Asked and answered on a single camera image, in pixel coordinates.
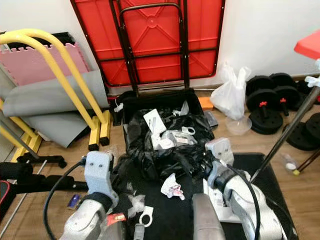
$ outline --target crumpled paper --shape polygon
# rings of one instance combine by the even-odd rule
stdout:
[[[184,192],[181,190],[181,185],[176,182],[175,173],[172,173],[170,176],[168,176],[168,178],[164,181],[160,191],[169,199],[173,196],[177,196],[181,200],[185,200]]]

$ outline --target gray exercise mat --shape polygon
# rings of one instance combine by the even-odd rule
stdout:
[[[30,127],[65,148],[88,127],[80,114],[74,112],[25,116],[22,119]]]
[[[82,73],[82,77],[99,106],[108,107],[100,70]],[[73,76],[68,76],[67,79],[85,108],[91,109]],[[57,79],[17,86],[6,96],[3,104],[3,113],[6,117],[35,116],[76,110]]]

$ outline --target white wall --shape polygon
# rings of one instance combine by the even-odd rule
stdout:
[[[226,0],[219,66],[228,62],[253,75],[319,72],[314,60],[294,51],[298,40],[320,29],[319,0]],[[219,76],[197,80],[215,83]]]
[[[228,62],[236,70],[247,66],[254,75],[318,72],[314,61],[295,53],[294,47],[320,29],[319,10],[320,0],[226,0],[218,68]],[[91,68],[98,68],[70,0],[0,0],[0,31],[21,28],[70,32]],[[215,76],[192,85],[218,82]]]
[[[0,0],[0,32],[23,28],[69,32],[91,69],[98,69],[70,0]]]

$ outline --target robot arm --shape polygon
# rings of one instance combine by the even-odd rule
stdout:
[[[97,240],[105,235],[107,212],[119,201],[110,181],[112,167],[111,153],[91,151],[87,154],[84,177],[89,195],[65,223],[60,240]]]
[[[268,207],[263,192],[253,184],[252,188],[260,209],[260,239],[281,240],[283,236],[282,227],[276,214]],[[239,217],[246,238],[253,240],[257,227],[257,216],[254,200],[248,186],[236,175],[226,183],[223,196],[230,202],[234,214]]]
[[[204,172],[211,188],[218,188],[223,194],[223,198],[229,203],[232,212],[241,221],[242,228],[248,240],[255,239],[257,216],[252,194],[243,179],[233,171],[223,166],[218,159],[223,159],[232,165],[234,158],[231,145],[227,138],[220,138],[208,142],[205,145],[209,156],[204,163]],[[268,207],[263,192],[255,185],[251,184],[258,201],[260,210],[260,230],[261,240],[281,240],[283,237],[282,226],[274,213]]]

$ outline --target yellow exercise rack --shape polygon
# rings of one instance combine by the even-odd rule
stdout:
[[[69,84],[66,76],[63,74],[62,70],[57,64],[56,60],[50,54],[48,49],[46,49],[40,42],[38,42],[32,37],[44,39],[57,48],[57,50],[62,56],[62,59],[64,60],[65,64],[68,66],[70,72],[72,73],[81,91],[83,92],[84,96],[86,97],[89,104],[91,105],[96,116],[93,116],[93,118],[90,117],[86,108],[78,98],[74,89]],[[98,150],[99,142],[101,142],[103,146],[108,145],[110,143],[110,126],[111,126],[110,111],[109,110],[106,110],[104,112],[101,111],[97,101],[95,100],[94,96],[90,92],[86,82],[82,78],[82,75],[77,69],[75,63],[73,62],[65,46],[50,33],[39,30],[39,29],[33,29],[33,28],[9,31],[0,35],[0,44],[8,44],[12,42],[27,44],[42,54],[42,56],[44,57],[44,60],[49,65],[50,69],[52,70],[52,72],[54,73],[54,75],[62,85],[63,89],[65,90],[67,95],[70,97],[71,101],[73,102],[77,110],[80,112],[84,121],[88,124],[88,126],[91,129],[90,140],[89,140],[89,150],[90,151]]]
[[[0,99],[0,110],[3,109],[4,102]],[[42,138],[39,134],[36,134],[21,118],[17,116],[12,116],[10,119],[20,127],[24,133],[21,137],[21,140],[29,146],[35,153],[38,152]],[[0,126],[0,134],[3,135],[9,142],[17,147],[11,162],[16,163],[17,158],[23,156],[28,151],[13,137],[7,132],[3,127]]]

